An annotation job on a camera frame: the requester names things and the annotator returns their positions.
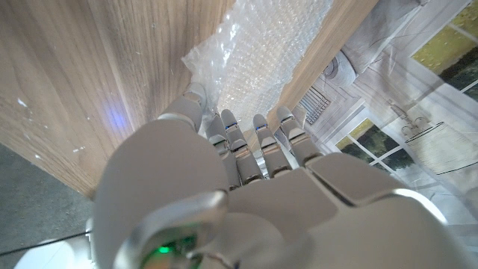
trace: vent grille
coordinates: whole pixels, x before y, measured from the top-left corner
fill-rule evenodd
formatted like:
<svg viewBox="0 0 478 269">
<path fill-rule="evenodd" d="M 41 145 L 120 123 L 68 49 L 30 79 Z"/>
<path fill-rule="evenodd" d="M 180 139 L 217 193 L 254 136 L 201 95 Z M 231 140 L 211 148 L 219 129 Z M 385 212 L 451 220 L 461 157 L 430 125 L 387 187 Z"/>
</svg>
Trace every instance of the vent grille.
<svg viewBox="0 0 478 269">
<path fill-rule="evenodd" d="M 308 124 L 314 124 L 319 116 L 326 110 L 330 101 L 312 86 L 299 102 L 307 110 L 305 120 Z"/>
</svg>

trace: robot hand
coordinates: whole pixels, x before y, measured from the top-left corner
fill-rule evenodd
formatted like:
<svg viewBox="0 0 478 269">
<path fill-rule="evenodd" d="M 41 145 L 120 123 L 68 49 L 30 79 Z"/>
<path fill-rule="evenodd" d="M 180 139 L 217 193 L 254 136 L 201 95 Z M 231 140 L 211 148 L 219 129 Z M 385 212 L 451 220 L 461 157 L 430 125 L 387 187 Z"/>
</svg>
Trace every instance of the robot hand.
<svg viewBox="0 0 478 269">
<path fill-rule="evenodd" d="M 231 111 L 197 134 L 205 91 L 191 84 L 113 154 L 98 186 L 100 268 L 473 268 L 439 210 L 345 154 L 322 155 L 287 108 L 293 170 L 254 117 L 265 179 Z"/>
</svg>

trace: wooden board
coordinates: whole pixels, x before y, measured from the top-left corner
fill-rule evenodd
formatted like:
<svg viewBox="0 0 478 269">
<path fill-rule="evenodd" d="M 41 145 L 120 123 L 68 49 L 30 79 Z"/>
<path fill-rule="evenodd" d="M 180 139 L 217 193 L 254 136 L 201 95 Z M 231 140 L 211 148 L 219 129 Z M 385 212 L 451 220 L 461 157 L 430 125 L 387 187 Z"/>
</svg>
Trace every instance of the wooden board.
<svg viewBox="0 0 478 269">
<path fill-rule="evenodd" d="M 298 103 L 375 3 L 334 1 L 281 104 Z M 184 91 L 181 57 L 232 4 L 1 1 L 0 142 L 92 197 L 114 149 Z"/>
</svg>

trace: green indicator light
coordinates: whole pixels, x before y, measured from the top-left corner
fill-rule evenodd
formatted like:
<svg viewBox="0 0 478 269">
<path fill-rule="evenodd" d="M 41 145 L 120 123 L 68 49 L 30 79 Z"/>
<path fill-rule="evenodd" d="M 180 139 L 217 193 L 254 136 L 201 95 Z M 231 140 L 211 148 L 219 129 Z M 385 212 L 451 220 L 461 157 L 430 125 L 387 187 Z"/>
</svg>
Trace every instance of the green indicator light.
<svg viewBox="0 0 478 269">
<path fill-rule="evenodd" d="M 160 253 L 168 253 L 170 251 L 169 247 L 160 247 L 158 248 Z"/>
</svg>

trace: plastic wrap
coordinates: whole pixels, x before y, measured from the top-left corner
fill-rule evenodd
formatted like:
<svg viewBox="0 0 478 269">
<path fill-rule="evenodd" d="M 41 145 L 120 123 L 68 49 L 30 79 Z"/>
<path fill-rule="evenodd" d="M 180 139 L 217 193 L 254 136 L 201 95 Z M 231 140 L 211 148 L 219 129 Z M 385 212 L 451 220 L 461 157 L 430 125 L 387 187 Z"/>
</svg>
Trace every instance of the plastic wrap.
<svg viewBox="0 0 478 269">
<path fill-rule="evenodd" d="M 279 101 L 332 0 L 237 0 L 216 34 L 182 59 L 208 95 L 206 124 L 230 109 L 243 130 Z"/>
</svg>

